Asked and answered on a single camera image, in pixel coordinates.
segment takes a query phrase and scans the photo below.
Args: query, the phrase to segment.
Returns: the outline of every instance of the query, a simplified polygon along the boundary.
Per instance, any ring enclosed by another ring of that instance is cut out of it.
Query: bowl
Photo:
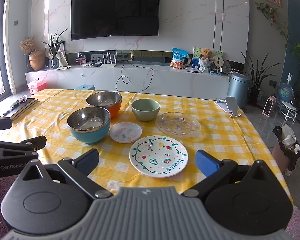
[[[110,128],[110,113],[103,107],[85,107],[74,111],[67,125],[74,138],[86,144],[94,144],[105,137]]]
[[[106,108],[113,118],[120,110],[122,96],[117,92],[102,91],[88,96],[86,102],[89,106]]]
[[[138,120],[149,122],[159,113],[160,104],[153,99],[144,98],[133,101],[131,108],[134,116]]]

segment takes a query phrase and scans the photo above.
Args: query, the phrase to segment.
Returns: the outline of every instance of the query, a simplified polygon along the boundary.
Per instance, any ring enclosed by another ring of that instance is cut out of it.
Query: teddy bear
[[[212,52],[210,49],[201,49],[201,53],[199,55],[199,57],[202,59],[202,60],[210,60],[210,56],[211,56]]]

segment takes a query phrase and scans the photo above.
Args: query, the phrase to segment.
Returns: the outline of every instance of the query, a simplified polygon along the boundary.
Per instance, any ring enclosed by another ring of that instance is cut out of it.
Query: white phone holder
[[[217,98],[214,102],[217,106],[219,106],[223,111],[229,114],[229,117],[239,117],[241,113],[238,114],[238,105],[237,101],[235,101],[235,97],[225,97],[225,99]]]

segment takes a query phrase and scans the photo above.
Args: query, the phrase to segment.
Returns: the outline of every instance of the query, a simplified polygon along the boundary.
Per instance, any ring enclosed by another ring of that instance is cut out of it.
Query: yellow checkered tablecloth
[[[125,93],[122,95],[121,110],[111,120],[134,122],[141,126],[142,137],[162,135],[155,121],[140,122],[132,111],[131,103],[140,98],[152,98],[161,104],[159,114],[165,112],[183,112],[196,118],[201,130],[191,138],[179,140],[187,149],[189,162],[179,174],[159,179],[139,173],[129,160],[129,150],[133,143],[120,144],[113,141],[109,134],[96,145],[86,145],[71,136],[66,120],[73,111],[86,107],[87,96],[95,91],[42,90],[34,95],[39,100],[35,106],[18,117],[10,130],[0,135],[0,140],[20,142],[44,135],[47,145],[39,150],[39,159],[43,163],[56,163],[64,157],[76,158],[91,148],[99,151],[100,159],[89,178],[115,193],[119,187],[161,187],[174,186],[178,192],[192,187],[205,176],[197,169],[194,156],[203,149],[215,158],[232,159],[240,165],[252,165],[257,159],[266,161],[281,185],[290,196],[287,184],[272,158],[267,146],[260,138],[245,114],[238,118],[229,118],[213,101],[174,96]]]

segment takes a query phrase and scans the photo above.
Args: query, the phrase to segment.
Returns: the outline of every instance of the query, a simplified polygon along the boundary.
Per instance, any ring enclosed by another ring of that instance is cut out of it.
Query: pink box
[[[31,81],[28,84],[30,94],[34,95],[35,93],[44,90],[47,88],[47,82],[45,80],[39,81],[39,78],[36,78],[34,81]]]

